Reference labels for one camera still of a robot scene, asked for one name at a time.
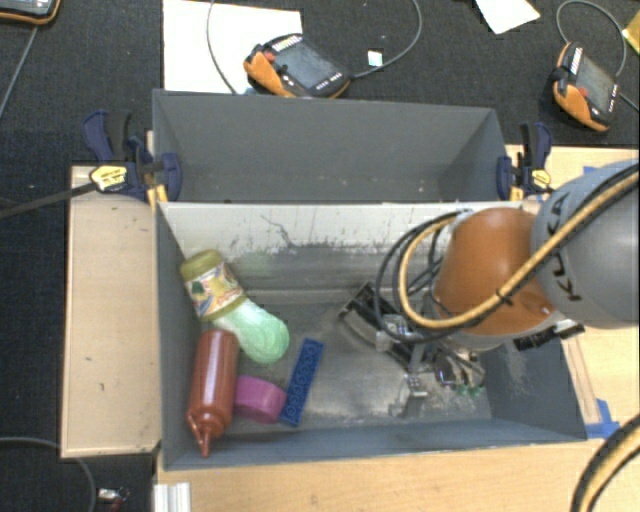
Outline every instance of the wooden table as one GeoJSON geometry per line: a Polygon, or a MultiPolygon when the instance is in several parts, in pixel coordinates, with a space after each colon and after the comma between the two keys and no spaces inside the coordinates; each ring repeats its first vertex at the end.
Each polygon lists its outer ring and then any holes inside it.
{"type": "MultiPolygon", "coordinates": [[[[511,155],[518,149],[508,147],[511,155]]],[[[637,150],[558,147],[547,170],[557,186],[583,166],[632,158],[637,150]]],[[[74,169],[74,183],[86,171],[74,169]]],[[[142,203],[97,194],[72,201],[64,456],[150,451],[160,439],[150,227],[142,203]],[[108,272],[114,267],[135,279],[114,279],[108,272]]],[[[593,392],[613,419],[638,414],[638,329],[588,329],[571,343],[580,347],[593,392]]],[[[566,511],[601,442],[168,473],[159,464],[157,480],[191,482],[194,512],[566,511]]],[[[640,461],[621,473],[596,510],[640,510],[638,481],[640,461]]]]}

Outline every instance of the black device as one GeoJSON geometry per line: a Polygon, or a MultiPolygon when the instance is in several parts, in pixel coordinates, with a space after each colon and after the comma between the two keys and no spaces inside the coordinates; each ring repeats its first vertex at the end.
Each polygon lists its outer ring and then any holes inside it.
{"type": "Polygon", "coordinates": [[[61,0],[0,0],[0,19],[42,25],[51,21],[61,0]]]}
{"type": "Polygon", "coordinates": [[[609,129],[618,85],[587,57],[580,43],[567,43],[551,77],[558,105],[589,128],[599,132],[609,129]]]}
{"type": "Polygon", "coordinates": [[[255,46],[244,69],[256,90],[286,97],[335,98],[351,82],[344,66],[322,55],[302,34],[255,46]]]}

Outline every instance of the dark floor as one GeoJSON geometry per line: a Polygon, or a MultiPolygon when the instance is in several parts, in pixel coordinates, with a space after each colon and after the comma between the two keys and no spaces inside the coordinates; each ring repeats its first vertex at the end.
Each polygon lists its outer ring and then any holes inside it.
{"type": "MultiPolygon", "coordinates": [[[[638,147],[638,114],[625,104],[618,105],[613,128],[597,134],[552,103],[548,75],[563,46],[554,23],[561,2],[532,1],[540,20],[495,36],[471,0],[418,1],[425,24],[414,50],[353,83],[345,98],[492,107],[508,143],[521,142],[521,122],[542,121],[557,145],[638,147]]],[[[623,25],[640,8],[635,0],[598,3],[623,25]]],[[[382,48],[389,58],[415,30],[409,0],[250,4],[302,8],[307,37],[354,71],[366,69],[367,49],[382,48]]],[[[622,52],[606,18],[575,5],[564,14],[569,37],[615,71],[622,52]]],[[[29,30],[0,24],[0,96],[29,30]]],[[[160,0],[63,1],[57,20],[36,37],[0,120],[0,197],[25,202],[65,189],[70,165],[91,157],[79,127],[96,109],[131,110],[132,131],[151,128],[151,89],[162,85],[161,30],[160,0]]],[[[619,80],[636,103],[638,60],[630,51],[619,80]]],[[[65,232],[64,204],[0,221],[0,436],[59,438],[65,232]]],[[[129,510],[148,508],[151,457],[90,465],[96,485],[132,490],[129,510]]],[[[46,449],[0,447],[3,511],[84,510],[83,485],[77,467],[57,463],[46,449]]]]}

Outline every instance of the gray bin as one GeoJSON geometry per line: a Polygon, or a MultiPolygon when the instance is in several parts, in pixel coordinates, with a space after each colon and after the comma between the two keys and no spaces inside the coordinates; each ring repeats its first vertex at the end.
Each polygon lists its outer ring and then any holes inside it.
{"type": "MultiPolygon", "coordinates": [[[[398,397],[403,369],[338,319],[338,311],[365,281],[375,277],[385,252],[410,227],[463,206],[492,206],[485,202],[495,195],[494,180],[489,177],[504,152],[492,111],[159,92],[155,114],[156,151],[177,151],[185,172],[181,201],[162,204],[157,214],[165,469],[373,457],[586,438],[559,344],[547,344],[524,354],[508,347],[487,353],[483,356],[488,371],[483,394],[476,398],[457,396],[431,382],[418,416],[402,419],[389,416],[388,406],[398,397]],[[179,105],[188,108],[183,112],[179,105]],[[233,143],[231,134],[242,132],[243,144],[265,149],[261,137],[267,135],[260,125],[273,124],[274,116],[280,127],[284,126],[280,124],[283,117],[302,123],[302,128],[289,130],[288,135],[295,137],[296,131],[323,130],[322,123],[319,128],[307,126],[311,119],[350,122],[354,129],[354,116],[362,121],[377,118],[383,111],[395,134],[389,124],[378,128],[366,124],[363,129],[369,137],[345,140],[343,127],[338,130],[342,137],[307,140],[307,154],[318,158],[325,152],[339,155],[340,148],[349,147],[348,161],[354,167],[343,162],[331,169],[333,178],[346,180],[346,185],[315,181],[316,173],[326,164],[318,159],[300,160],[299,166],[307,172],[287,175],[290,167],[282,165],[287,158],[278,160],[271,153],[258,158],[258,152],[253,161],[248,159],[243,164],[244,173],[238,175],[233,170],[238,165],[234,162],[244,153],[233,143]],[[440,117],[432,115],[436,111],[440,117]],[[187,114],[195,116],[194,126],[187,122],[187,114]],[[436,137],[443,127],[448,130],[444,138],[447,143],[440,140],[431,147],[427,142],[427,150],[418,144],[416,131],[436,137]],[[191,138],[196,133],[200,134],[198,144],[191,138]],[[373,145],[369,144],[371,137],[376,142],[373,145]],[[380,159],[379,144],[384,138],[393,139],[389,147],[402,150],[389,150],[392,154],[388,159],[374,166],[371,148],[380,159]],[[478,161],[473,163],[474,151],[470,148],[479,140],[486,143],[476,148],[478,161]],[[333,150],[327,147],[328,141],[333,150]],[[458,166],[456,162],[462,161],[468,165],[458,166]],[[385,170],[382,164],[390,167],[385,170]],[[372,179],[366,186],[370,188],[365,186],[367,166],[372,179]],[[275,186],[262,173],[275,173],[276,182],[287,177],[288,188],[275,186]],[[252,186],[243,189],[242,180],[252,186]],[[417,185],[420,180],[424,180],[423,190],[417,185]],[[318,196],[311,195],[314,187],[318,196]],[[406,196],[396,195],[398,190],[406,196]],[[449,202],[456,198],[483,202],[449,202]],[[224,200],[234,204],[221,204],[224,200]],[[223,253],[254,302],[282,318],[291,333],[291,346],[281,361],[261,366],[241,357],[240,374],[262,377],[286,388],[305,337],[323,342],[325,351],[298,428],[235,418],[225,435],[213,444],[211,456],[203,459],[185,421],[193,357],[203,326],[193,313],[178,267],[184,258],[209,247],[223,253]]],[[[269,137],[269,147],[275,152],[297,147],[290,137],[275,137],[277,143],[269,137]]],[[[304,155],[293,156],[302,159],[304,155]]]]}

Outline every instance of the red sauce bottle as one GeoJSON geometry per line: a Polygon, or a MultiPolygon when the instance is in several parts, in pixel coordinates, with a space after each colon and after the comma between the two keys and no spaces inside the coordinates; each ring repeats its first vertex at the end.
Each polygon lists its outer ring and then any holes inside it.
{"type": "Polygon", "coordinates": [[[238,340],[229,331],[212,329],[198,341],[187,422],[203,457],[231,424],[238,351],[238,340]]]}

